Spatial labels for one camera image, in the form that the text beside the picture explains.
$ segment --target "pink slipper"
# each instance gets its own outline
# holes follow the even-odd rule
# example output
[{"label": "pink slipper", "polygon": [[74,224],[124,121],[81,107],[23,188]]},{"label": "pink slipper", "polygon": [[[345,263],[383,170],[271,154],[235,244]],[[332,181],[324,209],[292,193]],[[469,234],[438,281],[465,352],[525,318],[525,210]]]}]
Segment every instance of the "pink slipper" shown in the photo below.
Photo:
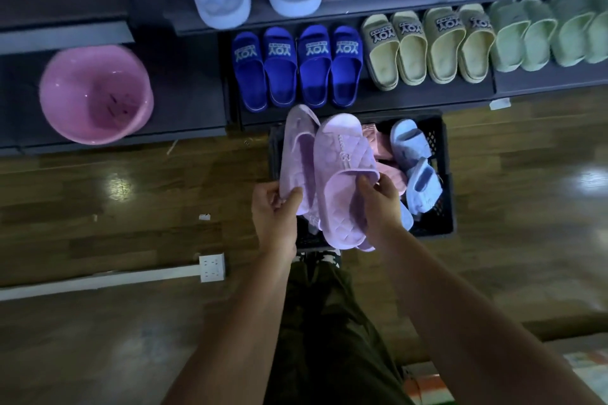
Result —
[{"label": "pink slipper", "polygon": [[360,245],[367,224],[357,176],[376,184],[380,175],[357,117],[338,114],[321,125],[314,141],[314,166],[325,240],[341,250]]},{"label": "pink slipper", "polygon": [[363,136],[370,142],[376,160],[393,160],[393,151],[390,148],[390,136],[378,132],[376,124],[362,125]]},{"label": "pink slipper", "polygon": [[308,106],[298,104],[287,114],[285,139],[281,160],[281,176],[278,193],[286,199],[294,187],[301,187],[303,199],[298,215],[318,217],[315,202],[314,139],[319,128],[319,119]]},{"label": "pink slipper", "polygon": [[376,166],[380,173],[384,173],[390,178],[399,191],[399,196],[405,194],[407,189],[407,175],[403,171],[399,170],[399,168],[385,165],[380,162],[376,162]]}]

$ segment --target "dark green pants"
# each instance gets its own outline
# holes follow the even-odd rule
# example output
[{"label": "dark green pants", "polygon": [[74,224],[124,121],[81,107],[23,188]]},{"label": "dark green pants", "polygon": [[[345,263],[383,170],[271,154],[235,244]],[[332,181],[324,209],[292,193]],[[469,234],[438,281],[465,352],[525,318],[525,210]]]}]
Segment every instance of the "dark green pants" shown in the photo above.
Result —
[{"label": "dark green pants", "polygon": [[321,262],[310,280],[305,263],[291,265],[265,405],[411,404],[350,275]]}]

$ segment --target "right hand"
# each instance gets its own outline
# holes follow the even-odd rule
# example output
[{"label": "right hand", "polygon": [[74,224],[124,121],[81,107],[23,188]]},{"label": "right hand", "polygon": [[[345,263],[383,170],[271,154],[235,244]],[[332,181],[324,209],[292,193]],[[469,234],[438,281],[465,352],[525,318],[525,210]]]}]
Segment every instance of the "right hand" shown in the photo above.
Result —
[{"label": "right hand", "polygon": [[366,234],[370,243],[376,246],[387,231],[403,227],[399,191],[384,173],[380,173],[376,186],[372,186],[367,177],[360,176],[357,178],[357,188],[365,203]]}]

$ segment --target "pink bucket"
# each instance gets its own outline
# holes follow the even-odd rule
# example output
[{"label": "pink bucket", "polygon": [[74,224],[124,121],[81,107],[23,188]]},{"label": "pink bucket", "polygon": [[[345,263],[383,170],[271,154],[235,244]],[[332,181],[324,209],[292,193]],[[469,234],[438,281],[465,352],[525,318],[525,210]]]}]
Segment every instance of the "pink bucket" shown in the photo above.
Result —
[{"label": "pink bucket", "polygon": [[40,80],[40,105],[57,133],[108,144],[142,128],[154,109],[148,72],[118,45],[57,53]]}]

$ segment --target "wall socket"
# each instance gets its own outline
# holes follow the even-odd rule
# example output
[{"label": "wall socket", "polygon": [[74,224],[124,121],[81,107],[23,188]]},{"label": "wall socket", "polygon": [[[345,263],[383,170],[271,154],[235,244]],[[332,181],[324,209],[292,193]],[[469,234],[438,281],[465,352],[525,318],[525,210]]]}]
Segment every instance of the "wall socket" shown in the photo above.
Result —
[{"label": "wall socket", "polygon": [[224,254],[199,256],[201,282],[218,282],[225,278]]}]

